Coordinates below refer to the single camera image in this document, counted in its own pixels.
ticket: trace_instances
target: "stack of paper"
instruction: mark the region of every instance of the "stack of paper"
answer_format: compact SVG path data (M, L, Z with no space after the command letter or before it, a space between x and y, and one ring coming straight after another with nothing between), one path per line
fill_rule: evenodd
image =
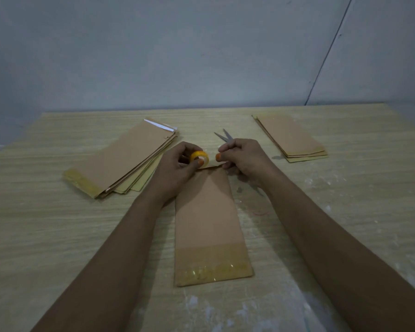
M325 148L290 116L277 114L253 116L253 118L280 148L288 162L329 157Z
M176 128L146 118L106 148L66 170L63 177L92 198L105 197L112 191L139 191L177 134Z

